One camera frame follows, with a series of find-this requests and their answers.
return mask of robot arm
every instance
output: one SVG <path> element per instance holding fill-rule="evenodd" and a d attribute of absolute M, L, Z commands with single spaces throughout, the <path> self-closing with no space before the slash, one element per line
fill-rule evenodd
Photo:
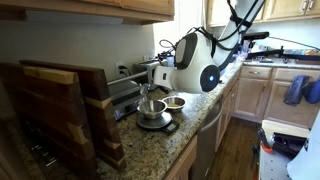
<path fill-rule="evenodd" d="M 154 84 L 188 93 L 213 90 L 219 83 L 220 71 L 228 65 L 240 36 L 249 29 L 264 1 L 239 0 L 232 11 L 234 21 L 227 24 L 219 40 L 204 29 L 183 37 L 176 47 L 176 68 L 158 66 Z"/>

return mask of kitchen scale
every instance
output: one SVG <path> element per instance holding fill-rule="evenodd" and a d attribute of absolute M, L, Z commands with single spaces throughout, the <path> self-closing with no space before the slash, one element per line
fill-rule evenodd
<path fill-rule="evenodd" d="M 146 119 L 138 113 L 137 124 L 144 130 L 162 131 L 167 134 L 171 134 L 179 128 L 179 123 L 174 121 L 171 114 L 167 112 L 163 112 L 158 119 Z"/>

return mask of white wall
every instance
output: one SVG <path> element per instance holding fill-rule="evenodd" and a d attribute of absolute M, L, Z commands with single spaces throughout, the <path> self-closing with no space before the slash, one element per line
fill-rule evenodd
<path fill-rule="evenodd" d="M 152 25 L 0 22 L 0 62 L 33 59 L 98 67 L 114 80 L 115 62 L 131 68 L 143 55 L 154 55 Z M 12 113 L 0 83 L 0 118 Z"/>
<path fill-rule="evenodd" d="M 255 23 L 248 32 L 268 31 L 270 36 L 282 39 L 297 41 L 320 48 L 320 19 L 301 19 L 281 22 Z M 212 28 L 212 32 L 219 37 L 223 28 Z M 284 49 L 310 49 L 305 46 L 296 45 L 275 39 L 256 40 L 256 43 L 270 46 L 272 48 L 280 48 L 284 45 Z"/>

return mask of granite countertop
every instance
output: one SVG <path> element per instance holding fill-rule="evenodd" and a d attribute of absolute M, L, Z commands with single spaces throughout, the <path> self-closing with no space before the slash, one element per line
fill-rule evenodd
<path fill-rule="evenodd" d="M 260 63 L 259 61 L 244 61 L 247 66 L 265 66 L 265 67 L 282 67 L 282 68 L 299 68 L 299 69 L 320 69 L 320 65 L 297 64 L 295 59 L 288 59 L 287 64 L 283 63 L 282 58 L 272 58 L 273 63 Z"/>
<path fill-rule="evenodd" d="M 142 130 L 136 125 L 137 113 L 118 122 L 118 129 L 124 148 L 127 168 L 119 173 L 98 160 L 102 179 L 162 179 L 182 150 L 186 147 L 224 89 L 240 69 L 241 63 L 231 63 L 213 91 L 204 94 L 171 92 L 160 90 L 148 93 L 149 99 L 163 99 L 179 96 L 186 104 L 181 113 L 172 114 L 180 123 L 179 129 L 171 135 L 163 132 Z"/>

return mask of metal container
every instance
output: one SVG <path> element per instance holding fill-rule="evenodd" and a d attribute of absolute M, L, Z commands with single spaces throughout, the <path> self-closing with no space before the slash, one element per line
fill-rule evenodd
<path fill-rule="evenodd" d="M 162 100 L 167 104 L 167 110 L 173 113 L 181 112 L 185 104 L 184 99 L 176 96 L 166 97 Z"/>
<path fill-rule="evenodd" d="M 167 109 L 167 104 L 163 101 L 149 100 L 142 102 L 137 110 L 147 119 L 157 119 Z"/>

